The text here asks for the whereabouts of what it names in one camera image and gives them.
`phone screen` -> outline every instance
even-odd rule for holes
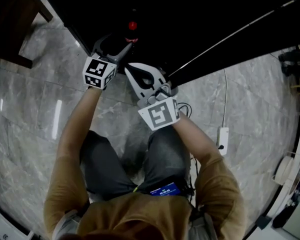
[[[176,186],[174,182],[165,185],[163,187],[157,188],[156,190],[150,192],[152,196],[157,196],[157,197],[176,196],[180,193],[181,191],[179,190],[179,188]]]

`white power strip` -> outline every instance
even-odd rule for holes
[[[229,141],[229,128],[220,127],[218,129],[218,137],[217,137],[216,145],[219,149],[220,154],[223,156],[227,154],[228,141]]]

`gray pants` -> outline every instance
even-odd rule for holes
[[[80,159],[87,190],[104,200],[131,193],[137,187],[127,176],[108,139],[94,131],[88,132]],[[150,136],[143,169],[144,182],[138,187],[141,193],[170,176],[187,179],[190,154],[172,126],[161,128]]]

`qr code-like tag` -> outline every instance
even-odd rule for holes
[[[158,101],[140,109],[138,112],[153,131],[172,125],[180,120],[177,101],[174,97]]]
[[[104,89],[115,77],[117,65],[101,59],[88,57],[83,68],[83,81],[85,84]]]

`person's left arm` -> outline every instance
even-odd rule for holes
[[[51,239],[61,218],[89,202],[80,169],[80,149],[88,134],[102,90],[89,88],[73,110],[59,140],[56,160],[44,203],[44,224]]]

